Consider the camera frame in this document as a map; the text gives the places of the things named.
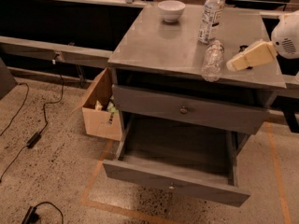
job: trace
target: water bottle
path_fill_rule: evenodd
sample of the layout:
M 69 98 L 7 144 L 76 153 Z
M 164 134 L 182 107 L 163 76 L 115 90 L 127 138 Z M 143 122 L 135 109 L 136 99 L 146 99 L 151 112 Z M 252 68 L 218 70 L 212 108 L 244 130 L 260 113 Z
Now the water bottle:
M 223 68 L 224 47 L 219 40 L 214 40 L 207 47 L 202 66 L 204 80 L 214 82 L 219 80 Z
M 221 21 L 224 0 L 206 0 L 198 39 L 205 44 L 215 39 Z

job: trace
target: orange tape line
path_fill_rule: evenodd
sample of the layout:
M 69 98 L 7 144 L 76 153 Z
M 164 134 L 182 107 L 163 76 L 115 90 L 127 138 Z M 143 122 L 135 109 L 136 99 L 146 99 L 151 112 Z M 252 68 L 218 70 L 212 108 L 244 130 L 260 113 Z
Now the orange tape line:
M 284 217 L 284 223 L 292 224 L 289 206 L 287 203 L 287 198 L 286 198 L 286 194 L 285 194 L 284 187 L 283 187 L 282 175 L 280 172 L 280 166 L 279 166 L 279 161 L 278 161 L 278 154 L 275 149 L 275 141 L 274 141 L 274 136 L 273 136 L 272 129 L 271 129 L 271 124 L 269 122 L 266 122 L 265 127 L 266 127 L 267 134 L 268 134 L 268 139 L 269 139 L 269 143 L 270 143 L 270 147 L 271 147 L 272 160 L 274 163 L 274 170 L 275 170 L 275 174 L 276 174 L 276 178 L 277 178 L 277 182 L 278 182 L 278 192 L 279 192 L 279 198 L 280 198 L 280 203 L 281 203 L 281 208 L 282 208 L 282 214 Z
M 90 178 L 88 184 L 86 185 L 85 189 L 82 192 L 80 202 L 85 206 L 90 206 L 90 207 L 97 208 L 97 209 L 100 209 L 100 210 L 103 210 L 103 211 L 108 211 L 110 213 L 119 214 L 119 215 L 131 217 L 131 218 L 146 220 L 150 223 L 178 224 L 175 221 L 167 220 L 167 219 L 164 219 L 162 217 L 155 217 L 155 216 L 147 215 L 145 213 L 141 213 L 141 212 L 138 212 L 138 211 L 135 211 L 135 210 L 125 209 L 125 208 L 122 208 L 122 207 L 118 207 L 118 206 L 114 206 L 114 205 L 110 205 L 110 204 L 106 204 L 106 203 L 99 203 L 99 202 L 89 200 L 89 193 L 90 193 L 90 191 L 93 187 L 93 184 L 95 182 L 96 177 L 98 176 L 98 174 L 101 171 L 101 168 L 102 168 L 102 165 L 103 165 L 103 160 L 105 159 L 108 152 L 112 148 L 112 144 L 113 144 L 112 140 L 108 140 L 108 142 L 106 143 L 105 149 L 104 149 L 104 151 L 102 152 L 102 154 L 99 158 L 99 162 L 97 163 L 97 165 L 96 165 L 96 167 L 93 171 L 92 177 Z

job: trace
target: concrete floor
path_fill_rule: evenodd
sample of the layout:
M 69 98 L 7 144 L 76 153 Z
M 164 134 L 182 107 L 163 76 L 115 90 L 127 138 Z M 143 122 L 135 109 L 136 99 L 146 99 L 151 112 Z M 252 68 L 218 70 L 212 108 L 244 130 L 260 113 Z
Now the concrete floor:
M 58 76 L 14 70 L 30 87 L 28 99 L 0 137 L 0 174 L 26 141 L 44 125 L 42 105 L 57 100 Z M 64 223 L 299 223 L 299 134 L 280 112 L 272 112 L 238 156 L 239 187 L 251 193 L 240 207 L 206 202 L 107 178 L 102 159 L 118 142 L 85 134 L 81 112 L 71 114 L 84 89 L 65 79 L 64 98 L 48 105 L 49 126 L 33 149 L 25 149 L 0 184 L 0 223 L 21 223 L 30 205 L 49 201 Z M 17 86 L 0 101 L 0 131 L 19 109 L 26 92 Z M 37 223 L 61 223 L 50 205 L 36 211 Z

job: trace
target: countertop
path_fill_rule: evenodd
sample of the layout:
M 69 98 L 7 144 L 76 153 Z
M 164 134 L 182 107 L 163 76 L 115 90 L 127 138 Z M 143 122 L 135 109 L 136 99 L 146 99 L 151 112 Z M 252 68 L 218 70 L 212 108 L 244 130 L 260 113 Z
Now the countertop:
M 182 17 L 167 23 L 157 3 L 148 3 L 108 60 L 112 67 L 202 79 L 201 66 L 207 45 L 197 39 L 203 7 L 187 5 Z M 223 10 L 217 38 L 223 44 L 224 61 L 242 45 L 269 40 L 259 10 Z M 220 83 L 261 89 L 286 87 L 278 61 L 251 70 L 231 72 L 224 65 Z

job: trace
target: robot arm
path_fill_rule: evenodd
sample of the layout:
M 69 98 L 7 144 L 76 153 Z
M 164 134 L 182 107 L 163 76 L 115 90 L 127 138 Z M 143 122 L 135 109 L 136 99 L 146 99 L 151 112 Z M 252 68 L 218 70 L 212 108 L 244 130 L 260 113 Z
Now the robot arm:
M 257 41 L 236 54 L 226 66 L 231 71 L 243 70 L 271 63 L 276 56 L 299 58 L 299 10 L 280 16 L 280 22 L 271 34 L 270 42 Z

